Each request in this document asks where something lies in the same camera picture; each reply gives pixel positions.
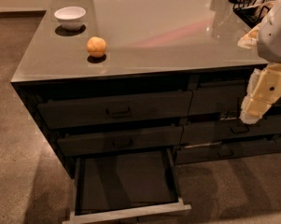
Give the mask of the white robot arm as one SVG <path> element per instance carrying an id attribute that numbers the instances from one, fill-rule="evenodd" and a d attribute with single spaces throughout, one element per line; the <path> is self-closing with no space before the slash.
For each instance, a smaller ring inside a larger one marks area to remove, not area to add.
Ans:
<path id="1" fill-rule="evenodd" d="M 245 49 L 256 48 L 258 55 L 268 62 L 262 70 L 250 76 L 246 96 L 241 104 L 240 120 L 255 124 L 281 97 L 281 0 L 275 0 L 261 23 L 238 41 Z"/>

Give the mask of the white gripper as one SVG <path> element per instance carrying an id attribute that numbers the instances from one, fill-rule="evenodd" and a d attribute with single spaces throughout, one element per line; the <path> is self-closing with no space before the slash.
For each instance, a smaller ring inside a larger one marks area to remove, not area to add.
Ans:
<path id="1" fill-rule="evenodd" d="M 264 69 L 253 71 L 241 104 L 240 120 L 255 124 L 281 97 L 281 0 L 274 3 L 260 25 L 239 39 L 237 46 L 257 47 L 259 56 L 270 62 Z"/>

